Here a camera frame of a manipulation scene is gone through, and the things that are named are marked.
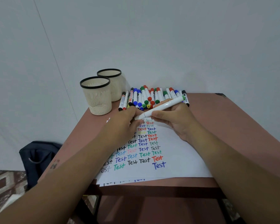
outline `pink table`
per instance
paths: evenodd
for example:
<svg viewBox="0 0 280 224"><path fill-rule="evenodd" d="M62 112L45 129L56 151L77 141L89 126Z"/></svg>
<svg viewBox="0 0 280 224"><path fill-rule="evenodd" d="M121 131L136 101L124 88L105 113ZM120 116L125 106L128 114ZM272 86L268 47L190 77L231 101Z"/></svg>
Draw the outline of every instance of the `pink table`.
<svg viewBox="0 0 280 224"><path fill-rule="evenodd" d="M190 109L209 131L241 154L280 177L280 142L256 123L230 99L212 93L189 93ZM40 180L55 164L60 166L91 141L100 128L118 111L119 102L104 116L86 110ZM170 178L147 182L98 187L95 180L86 194L112 196L164 196L224 198L213 178Z"/></svg>

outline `backpack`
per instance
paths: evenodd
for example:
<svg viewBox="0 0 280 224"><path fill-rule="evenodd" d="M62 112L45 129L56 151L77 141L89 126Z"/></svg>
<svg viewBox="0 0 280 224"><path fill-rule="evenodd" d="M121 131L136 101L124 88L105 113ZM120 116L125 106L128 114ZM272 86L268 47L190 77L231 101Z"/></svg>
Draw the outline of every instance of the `backpack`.
<svg viewBox="0 0 280 224"><path fill-rule="evenodd" d="M26 190L37 184L61 146L54 142L33 141L19 151L27 176Z"/></svg>

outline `floor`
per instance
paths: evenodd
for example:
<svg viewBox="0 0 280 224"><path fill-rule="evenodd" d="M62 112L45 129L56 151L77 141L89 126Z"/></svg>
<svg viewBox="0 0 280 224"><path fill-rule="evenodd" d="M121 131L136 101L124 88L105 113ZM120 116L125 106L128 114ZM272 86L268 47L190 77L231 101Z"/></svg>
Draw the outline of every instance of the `floor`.
<svg viewBox="0 0 280 224"><path fill-rule="evenodd" d="M24 171L0 170L0 208L12 194L23 194L27 186ZM92 210L96 196L83 197ZM232 205L229 213L236 217ZM115 223L226 223L219 205L214 199L160 198L160 197L122 197L103 196L98 222ZM79 224L69 220L68 224Z"/></svg>

